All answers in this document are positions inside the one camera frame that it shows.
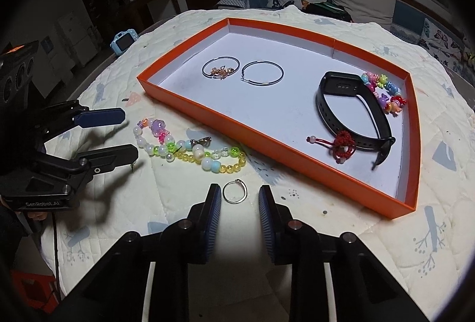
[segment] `person's hand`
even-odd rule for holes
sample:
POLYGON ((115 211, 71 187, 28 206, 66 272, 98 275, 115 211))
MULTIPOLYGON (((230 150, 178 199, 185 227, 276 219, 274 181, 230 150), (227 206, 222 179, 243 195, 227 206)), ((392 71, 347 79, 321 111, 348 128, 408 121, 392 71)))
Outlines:
MULTIPOLYGON (((4 207, 10 209, 10 207, 6 204, 6 202, 3 201, 1 196, 0 196, 0 202, 4 207)), ((28 212, 27 216, 33 220, 44 220, 48 216, 48 212, 28 212)))

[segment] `white quilted bedspread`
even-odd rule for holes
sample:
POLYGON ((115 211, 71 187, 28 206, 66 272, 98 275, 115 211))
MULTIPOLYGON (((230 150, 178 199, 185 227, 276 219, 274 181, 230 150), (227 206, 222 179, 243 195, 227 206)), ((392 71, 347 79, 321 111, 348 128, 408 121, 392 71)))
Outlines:
MULTIPOLYGON (((143 149, 129 166, 96 176, 81 194, 77 210, 58 215, 62 289, 74 285, 126 231, 161 231, 204 201, 211 183, 239 177, 249 197, 239 205, 223 201, 212 262, 190 270, 191 320, 285 321, 287 284, 276 283, 261 241, 257 192, 270 184, 278 203, 294 218, 334 236, 352 231, 362 239, 429 319, 450 299, 470 263, 475 244, 475 115, 455 90, 442 65, 423 48, 403 42, 374 23, 349 24, 301 13, 296 7, 267 10, 189 11, 143 35, 97 77, 80 97, 91 109, 121 107, 126 122, 116 127, 77 127, 47 143, 48 153, 135 144, 132 128, 144 117, 166 122, 176 140, 213 137, 213 148, 233 141, 179 112, 149 99, 137 75, 158 57, 225 17, 265 20, 319 32, 381 55, 409 71, 419 106, 422 171, 417 211, 387 220, 308 178, 246 150, 241 172, 205 173, 197 165, 150 158, 143 149)), ((218 96, 229 99, 238 97, 218 96)), ((150 131, 144 132, 150 141, 150 131)), ((54 267, 53 231, 41 238, 54 267)))

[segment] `hoop earring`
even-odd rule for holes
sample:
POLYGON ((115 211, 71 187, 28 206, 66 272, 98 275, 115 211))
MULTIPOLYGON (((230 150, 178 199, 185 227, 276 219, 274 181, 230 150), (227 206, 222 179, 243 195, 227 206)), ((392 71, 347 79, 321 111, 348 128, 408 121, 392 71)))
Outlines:
POLYGON ((282 78, 284 77, 284 69, 282 69, 282 67, 280 67, 277 63, 274 63, 274 62, 269 62, 268 60, 256 60, 254 62, 249 62, 248 64, 246 64, 242 70, 241 70, 241 81, 243 82, 247 82, 251 85, 255 85, 255 86, 270 86, 270 85, 275 85, 276 83, 280 82, 282 80, 282 78), (246 71, 246 69, 249 67, 249 66, 252 66, 252 65, 255 65, 256 63, 268 63, 270 65, 274 65, 276 66, 277 68, 279 68, 280 71, 282 71, 282 75, 280 76, 279 79, 276 79, 275 81, 272 81, 272 82, 256 82, 256 81, 253 81, 253 80, 250 80, 250 79, 245 79, 244 78, 244 71, 246 71))

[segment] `cable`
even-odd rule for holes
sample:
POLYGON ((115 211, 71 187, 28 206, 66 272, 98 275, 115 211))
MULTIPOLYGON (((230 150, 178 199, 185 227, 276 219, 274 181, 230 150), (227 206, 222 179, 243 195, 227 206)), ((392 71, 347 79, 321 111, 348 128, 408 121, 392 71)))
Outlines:
POLYGON ((55 271, 56 271, 56 297, 58 303, 61 303, 61 290, 59 287, 59 262, 58 262, 58 230, 56 229, 56 216, 54 212, 51 212, 51 218, 53 219, 53 237, 55 244, 55 271))

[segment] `screw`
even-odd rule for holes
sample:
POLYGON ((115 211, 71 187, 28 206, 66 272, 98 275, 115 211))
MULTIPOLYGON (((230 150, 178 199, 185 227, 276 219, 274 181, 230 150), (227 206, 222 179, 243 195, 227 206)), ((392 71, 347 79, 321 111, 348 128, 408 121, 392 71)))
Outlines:
POLYGON ((188 229, 193 225, 192 221, 189 219, 183 219, 178 222, 178 226, 181 229, 188 229))
POLYGON ((300 220, 291 220, 287 223, 290 229, 298 230, 302 228, 302 222, 300 220))
POLYGON ((353 232, 345 232, 341 237, 346 243, 354 243, 356 241, 356 235, 353 232))
POLYGON ((129 231, 123 236, 123 238, 126 242, 133 242, 138 236, 139 234, 137 232, 129 231))

